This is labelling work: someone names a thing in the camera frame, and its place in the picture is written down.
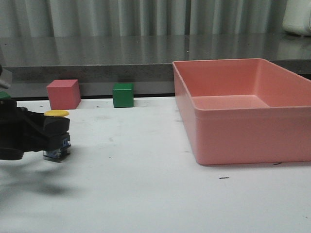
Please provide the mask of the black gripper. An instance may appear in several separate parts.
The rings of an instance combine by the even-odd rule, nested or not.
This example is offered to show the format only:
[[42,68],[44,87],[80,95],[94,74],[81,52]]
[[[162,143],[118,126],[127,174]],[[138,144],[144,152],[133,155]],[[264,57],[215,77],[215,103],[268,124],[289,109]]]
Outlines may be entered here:
[[70,119],[66,110],[44,113],[17,107],[10,98],[0,100],[0,159],[20,160],[24,152],[68,153]]

